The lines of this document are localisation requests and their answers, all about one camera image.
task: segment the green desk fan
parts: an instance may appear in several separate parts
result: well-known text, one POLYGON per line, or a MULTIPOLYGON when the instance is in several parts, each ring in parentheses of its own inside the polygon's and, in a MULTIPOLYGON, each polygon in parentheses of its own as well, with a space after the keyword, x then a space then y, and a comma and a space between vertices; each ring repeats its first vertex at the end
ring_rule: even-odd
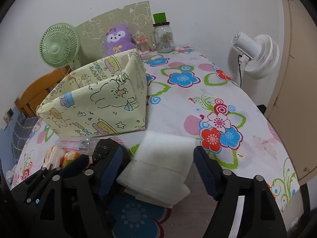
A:
POLYGON ((69 65, 75 70, 81 67, 77 56, 79 47, 79 36, 75 28, 68 23, 57 23, 44 32, 39 51, 48 66, 58 69, 69 65))

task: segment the wooden bed frame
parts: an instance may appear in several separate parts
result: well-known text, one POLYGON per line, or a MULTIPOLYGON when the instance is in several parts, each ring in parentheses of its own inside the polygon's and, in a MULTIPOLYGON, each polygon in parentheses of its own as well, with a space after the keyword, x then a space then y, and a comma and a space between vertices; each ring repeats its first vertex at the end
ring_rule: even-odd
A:
POLYGON ((20 99, 15 100, 16 107, 28 117, 36 116, 36 108, 69 71, 69 66, 66 66, 38 78, 24 91, 20 99))

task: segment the purple plush toy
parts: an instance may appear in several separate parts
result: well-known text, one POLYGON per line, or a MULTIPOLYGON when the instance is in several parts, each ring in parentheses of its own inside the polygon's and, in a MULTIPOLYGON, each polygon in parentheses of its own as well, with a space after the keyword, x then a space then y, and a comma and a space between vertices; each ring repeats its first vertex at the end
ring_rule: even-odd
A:
POLYGON ((131 39, 131 32, 125 24, 119 24, 115 28, 110 29, 105 40, 107 56, 136 48, 131 39))

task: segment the door frame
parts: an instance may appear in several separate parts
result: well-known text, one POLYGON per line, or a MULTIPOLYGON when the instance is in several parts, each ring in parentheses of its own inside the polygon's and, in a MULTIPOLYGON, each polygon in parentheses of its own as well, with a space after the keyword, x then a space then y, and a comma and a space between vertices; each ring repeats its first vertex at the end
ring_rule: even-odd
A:
POLYGON ((279 73, 276 79, 276 83, 274 86, 273 93, 271 95, 270 101, 267 105, 267 109, 264 113, 264 116, 268 119, 273 107, 276 104, 278 99, 278 95, 280 93, 280 89, 283 85, 283 81, 285 78, 288 62, 289 62, 289 54, 291 50, 292 43, 292 16, 290 10, 289 0, 282 0, 283 3, 283 11, 284 11, 284 48, 281 59, 281 65, 279 69, 279 73))

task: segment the black cable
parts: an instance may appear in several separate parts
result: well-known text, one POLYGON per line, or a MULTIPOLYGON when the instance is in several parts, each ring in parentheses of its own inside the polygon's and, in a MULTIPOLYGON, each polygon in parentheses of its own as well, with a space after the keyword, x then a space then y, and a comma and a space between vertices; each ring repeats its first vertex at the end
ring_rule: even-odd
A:
POLYGON ((241 84, 242 84, 242 76, 241 76, 241 68, 240 68, 240 61, 239 61, 239 58, 242 57, 242 55, 238 55, 238 65, 239 65, 239 73, 240 73, 240 87, 241 87, 241 84))

